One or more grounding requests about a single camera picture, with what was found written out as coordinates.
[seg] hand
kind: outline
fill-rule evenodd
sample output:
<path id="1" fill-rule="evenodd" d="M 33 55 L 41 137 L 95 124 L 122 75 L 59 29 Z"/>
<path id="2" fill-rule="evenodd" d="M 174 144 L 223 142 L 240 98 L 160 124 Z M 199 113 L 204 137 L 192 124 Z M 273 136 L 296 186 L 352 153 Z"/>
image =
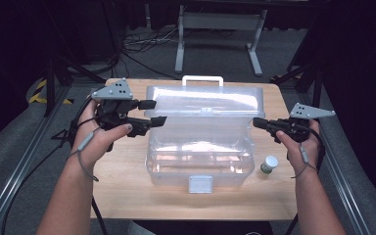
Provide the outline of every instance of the hand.
<path id="1" fill-rule="evenodd" d="M 319 134 L 319 123 L 313 119 L 309 121 L 309 128 L 314 130 Z M 295 170 L 295 174 L 300 173 L 305 168 L 305 163 L 302 159 L 302 153 L 300 150 L 300 144 L 295 142 L 289 135 L 285 134 L 283 131 L 276 132 L 277 138 L 285 145 L 288 149 L 289 161 Z M 309 138 L 302 142 L 302 146 L 305 148 L 306 153 L 309 157 L 309 164 L 316 166 L 318 158 L 318 147 L 319 142 L 313 134 L 309 135 Z"/>
<path id="2" fill-rule="evenodd" d="M 79 118 L 78 124 L 94 118 L 96 108 L 97 103 L 94 100 L 91 100 Z M 75 152 L 78 146 L 83 142 L 84 138 L 97 128 L 99 128 L 99 124 L 94 119 L 82 124 L 75 135 L 71 152 Z M 86 165 L 88 168 L 93 167 L 94 164 L 103 157 L 113 142 L 125 136 L 131 130 L 131 124 L 120 125 L 108 131 L 101 128 L 96 130 L 94 137 L 90 140 L 88 145 L 81 153 L 84 165 Z"/>

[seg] small bottle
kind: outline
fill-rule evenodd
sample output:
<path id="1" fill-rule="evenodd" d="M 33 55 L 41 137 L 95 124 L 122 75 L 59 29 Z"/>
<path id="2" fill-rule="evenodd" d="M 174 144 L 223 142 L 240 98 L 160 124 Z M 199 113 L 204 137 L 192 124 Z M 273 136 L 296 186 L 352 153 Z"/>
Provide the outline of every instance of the small bottle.
<path id="1" fill-rule="evenodd" d="M 274 156 L 267 156 L 264 160 L 264 163 L 260 165 L 261 171 L 264 173 L 271 173 L 274 170 L 279 162 L 277 161 L 276 157 Z"/>

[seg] clear plastic container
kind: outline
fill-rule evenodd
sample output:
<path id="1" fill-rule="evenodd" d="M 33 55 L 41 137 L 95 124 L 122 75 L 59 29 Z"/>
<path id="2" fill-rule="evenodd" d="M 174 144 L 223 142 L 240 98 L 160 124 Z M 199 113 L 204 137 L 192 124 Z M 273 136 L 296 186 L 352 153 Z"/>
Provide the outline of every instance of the clear plastic container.
<path id="1" fill-rule="evenodd" d="M 157 185 L 189 185 L 190 176 L 212 177 L 212 186 L 240 186 L 255 169 L 253 118 L 264 118 L 262 90 L 233 86 L 150 86 L 157 101 L 146 168 Z"/>

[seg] container lid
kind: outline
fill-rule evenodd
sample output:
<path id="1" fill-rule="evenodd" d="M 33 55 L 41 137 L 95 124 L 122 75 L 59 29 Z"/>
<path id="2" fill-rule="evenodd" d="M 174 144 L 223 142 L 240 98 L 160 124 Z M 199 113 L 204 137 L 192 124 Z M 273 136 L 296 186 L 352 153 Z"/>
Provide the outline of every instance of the container lid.
<path id="1" fill-rule="evenodd" d="M 260 87 L 149 86 L 148 100 L 157 101 L 145 117 L 264 118 Z"/>

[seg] wooden table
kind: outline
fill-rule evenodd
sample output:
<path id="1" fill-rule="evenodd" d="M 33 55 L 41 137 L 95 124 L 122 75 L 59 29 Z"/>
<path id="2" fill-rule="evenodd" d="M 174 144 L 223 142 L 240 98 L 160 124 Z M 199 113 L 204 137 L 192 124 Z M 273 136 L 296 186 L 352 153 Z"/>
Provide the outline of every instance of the wooden table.
<path id="1" fill-rule="evenodd" d="M 180 85 L 177 80 L 128 79 L 134 99 L 145 100 L 148 85 Z M 190 81 L 190 85 L 206 82 Z M 267 119 L 289 116 L 279 88 L 273 84 L 224 82 L 224 86 L 263 88 Z M 130 117 L 143 117 L 131 111 Z M 241 187 L 214 188 L 211 194 L 189 194 L 185 187 L 152 184 L 145 167 L 149 132 L 146 136 L 119 139 L 95 167 L 100 182 L 94 184 L 94 197 L 105 218 L 124 219 L 218 219 L 278 220 L 292 219 L 297 213 L 293 169 L 286 160 L 286 148 L 277 144 L 265 130 L 253 128 L 256 142 L 255 171 Z M 259 166 L 268 155 L 279 165 L 270 174 Z"/>

